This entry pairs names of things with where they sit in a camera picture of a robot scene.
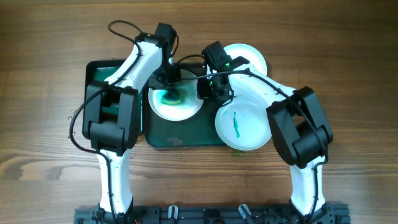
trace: wooden surface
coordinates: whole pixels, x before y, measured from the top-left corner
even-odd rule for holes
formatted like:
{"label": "wooden surface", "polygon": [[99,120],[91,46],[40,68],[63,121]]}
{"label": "wooden surface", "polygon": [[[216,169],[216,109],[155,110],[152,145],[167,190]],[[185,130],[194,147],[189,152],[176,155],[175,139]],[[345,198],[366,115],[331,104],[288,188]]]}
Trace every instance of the wooden surface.
{"label": "wooden surface", "polygon": [[[131,52],[107,31],[115,19],[148,32],[172,24],[176,58],[216,40],[252,45],[274,80],[312,87],[334,133],[325,197],[348,203],[353,223],[397,223],[397,9],[393,1],[0,6],[0,223],[71,223],[75,208],[99,202],[98,161],[72,146],[67,117],[82,103],[86,64]],[[88,146],[80,129],[81,118],[76,136]],[[136,205],[286,203],[292,191],[271,141],[238,153],[155,151],[140,138],[130,178]]]}

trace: sponge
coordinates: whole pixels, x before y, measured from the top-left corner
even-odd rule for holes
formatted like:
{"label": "sponge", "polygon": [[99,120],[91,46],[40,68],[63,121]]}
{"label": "sponge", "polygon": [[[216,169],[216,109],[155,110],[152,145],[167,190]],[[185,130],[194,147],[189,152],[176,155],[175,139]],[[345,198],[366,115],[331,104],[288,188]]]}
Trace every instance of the sponge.
{"label": "sponge", "polygon": [[182,93],[178,89],[167,90],[167,92],[160,99],[161,103],[169,106],[178,105],[182,101],[183,101]]}

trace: wooden table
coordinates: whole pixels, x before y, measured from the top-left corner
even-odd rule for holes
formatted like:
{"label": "wooden table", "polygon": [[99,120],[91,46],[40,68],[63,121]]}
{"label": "wooden table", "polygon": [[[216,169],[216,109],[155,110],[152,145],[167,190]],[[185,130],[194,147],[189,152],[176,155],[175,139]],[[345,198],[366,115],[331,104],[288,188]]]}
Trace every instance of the wooden table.
{"label": "wooden table", "polygon": [[[348,203],[353,223],[398,219],[398,14],[395,2],[153,2],[0,6],[0,223],[71,223],[100,200],[95,156],[72,146],[71,110],[85,66],[126,58],[115,19],[153,32],[172,24],[175,58],[208,44],[246,43],[287,86],[312,87],[334,141],[323,170],[327,200]],[[127,26],[117,30],[134,37]],[[81,118],[76,137],[81,136]],[[227,147],[156,151],[140,138],[130,160],[136,205],[286,203],[289,167],[272,142],[236,156]]]}

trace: green sponge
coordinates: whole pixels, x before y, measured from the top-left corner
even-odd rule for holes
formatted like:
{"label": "green sponge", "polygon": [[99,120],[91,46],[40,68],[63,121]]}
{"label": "green sponge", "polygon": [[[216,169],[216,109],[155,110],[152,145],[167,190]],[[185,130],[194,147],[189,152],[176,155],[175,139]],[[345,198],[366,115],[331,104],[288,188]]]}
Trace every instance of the green sponge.
{"label": "green sponge", "polygon": [[182,102],[182,93],[178,89],[170,89],[167,90],[167,92],[162,96],[160,99],[160,102],[169,105],[169,106],[174,106],[178,105]]}

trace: white plate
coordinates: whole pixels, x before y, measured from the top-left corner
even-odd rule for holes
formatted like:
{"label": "white plate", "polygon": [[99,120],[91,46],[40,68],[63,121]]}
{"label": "white plate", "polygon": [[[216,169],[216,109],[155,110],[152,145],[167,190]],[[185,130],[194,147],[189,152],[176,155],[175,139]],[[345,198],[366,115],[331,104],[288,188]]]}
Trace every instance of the white plate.
{"label": "white plate", "polygon": [[231,44],[224,47],[224,50],[232,59],[242,56],[253,64],[257,71],[267,76],[267,63],[260,51],[247,44]]}
{"label": "white plate", "polygon": [[[191,78],[195,75],[186,70],[181,70],[182,78]],[[148,91],[148,100],[152,110],[161,118],[169,121],[182,121],[192,117],[196,114],[203,104],[203,100],[197,97],[197,82],[198,80],[183,81],[177,89],[183,92],[183,101],[178,105],[165,105],[161,103],[162,96],[166,90]]]}
{"label": "white plate", "polygon": [[271,138],[266,109],[244,96],[217,111],[216,130],[227,145],[244,151],[257,149]]}

